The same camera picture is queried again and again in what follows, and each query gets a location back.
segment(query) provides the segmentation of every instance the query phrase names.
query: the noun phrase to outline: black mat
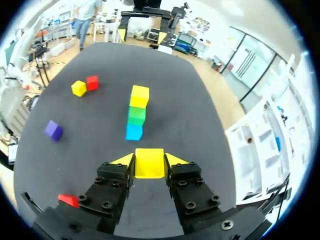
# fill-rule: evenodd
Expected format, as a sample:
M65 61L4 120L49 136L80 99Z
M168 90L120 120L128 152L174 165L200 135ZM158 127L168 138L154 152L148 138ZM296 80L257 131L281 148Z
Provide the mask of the black mat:
M91 75L99 76L99 90L83 97L73 95L71 85ZM150 88L138 142L125 140L133 85ZM50 120L64 128L58 143L44 134ZM228 143L194 67L177 56L113 43L94 43L77 55L52 80L31 112L15 164L17 204L22 208L18 196L28 192L42 209L55 207L58 194L84 193L102 162L136 148L164 148L197 162L206 183L220 195L221 209L236 205ZM182 234L164 179L135 180L115 234L136 238Z

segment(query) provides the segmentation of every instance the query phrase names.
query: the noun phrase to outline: toy block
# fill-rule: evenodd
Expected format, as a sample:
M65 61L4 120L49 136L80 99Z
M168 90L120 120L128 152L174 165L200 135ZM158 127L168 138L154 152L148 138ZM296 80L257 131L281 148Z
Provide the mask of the toy block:
M88 91L97 90L99 88L98 76L88 76L86 78L86 88Z
M142 133L142 126L127 124L125 139L139 141L142 137Z
M58 142L62 136L63 129L54 121L50 121L44 130L45 134L48 135L53 141Z
M146 120L146 109L140 107L129 107L128 124L142 126Z
M82 97L87 91L87 85L83 81L76 81L71 85L71 90L74 95Z
M79 208L79 201L76 196L73 195L66 195L66 194L59 194L58 201L62 201L66 204L69 204L72 207Z
M131 97L130 97L130 107L136 108L146 108L149 101L149 88L145 86L133 85Z
M163 148L137 148L135 150L135 177L161 179L165 176Z

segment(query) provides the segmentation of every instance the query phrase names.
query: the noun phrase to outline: blue box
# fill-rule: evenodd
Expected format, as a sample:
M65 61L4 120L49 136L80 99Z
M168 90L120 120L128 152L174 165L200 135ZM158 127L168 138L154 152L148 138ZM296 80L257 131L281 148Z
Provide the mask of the blue box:
M53 141L58 142L63 134L63 129L54 121L50 121L44 130L45 134L48 135Z
M139 125L126 125L125 140L139 141L143 134L143 128Z

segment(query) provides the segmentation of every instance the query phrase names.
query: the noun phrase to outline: red cube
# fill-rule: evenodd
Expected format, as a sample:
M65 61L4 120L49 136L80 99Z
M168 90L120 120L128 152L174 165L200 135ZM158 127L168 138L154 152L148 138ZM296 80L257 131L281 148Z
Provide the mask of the red cube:
M86 88L88 91L97 90L99 88L98 76L88 76L86 78Z

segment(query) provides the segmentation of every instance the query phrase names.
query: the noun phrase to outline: white shelving unit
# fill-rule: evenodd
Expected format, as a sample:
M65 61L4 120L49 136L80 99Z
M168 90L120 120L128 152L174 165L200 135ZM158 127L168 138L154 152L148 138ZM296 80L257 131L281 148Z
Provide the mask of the white shelving unit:
M270 191L287 177L291 162L290 141L275 103L264 98L225 134L234 165L237 205L269 198Z
M315 113L310 113L302 88L290 75L290 64L278 82L287 87L279 91L272 86L270 95L225 131L234 165L237 205L268 199L289 173L292 199L308 166L315 132L310 116Z

